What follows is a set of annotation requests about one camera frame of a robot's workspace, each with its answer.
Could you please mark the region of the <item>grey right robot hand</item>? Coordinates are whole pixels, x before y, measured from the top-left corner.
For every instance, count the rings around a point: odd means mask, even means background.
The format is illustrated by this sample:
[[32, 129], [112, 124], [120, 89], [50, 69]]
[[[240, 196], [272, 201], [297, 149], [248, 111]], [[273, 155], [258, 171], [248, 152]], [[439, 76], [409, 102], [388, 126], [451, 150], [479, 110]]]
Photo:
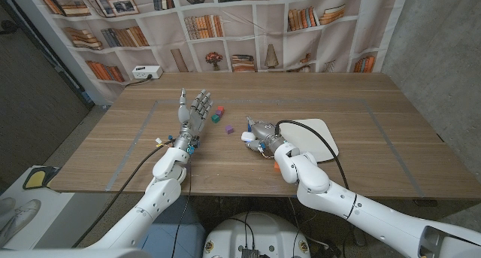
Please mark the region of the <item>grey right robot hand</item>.
[[254, 151], [269, 150], [274, 153], [285, 142], [285, 138], [275, 132], [275, 125], [264, 121], [255, 121], [247, 116], [249, 132], [243, 132], [241, 140]]

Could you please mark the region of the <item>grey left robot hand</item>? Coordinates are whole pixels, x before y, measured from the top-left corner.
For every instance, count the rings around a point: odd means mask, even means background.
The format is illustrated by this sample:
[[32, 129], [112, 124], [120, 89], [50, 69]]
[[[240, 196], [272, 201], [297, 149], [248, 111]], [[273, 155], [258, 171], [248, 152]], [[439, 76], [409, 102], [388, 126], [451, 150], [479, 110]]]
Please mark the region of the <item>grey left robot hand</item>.
[[192, 104], [187, 105], [186, 89], [182, 88], [180, 107], [177, 113], [180, 122], [180, 133], [174, 142], [175, 148], [187, 151], [188, 147], [197, 146], [205, 120], [213, 105], [210, 95], [211, 93], [203, 89], [194, 98]]

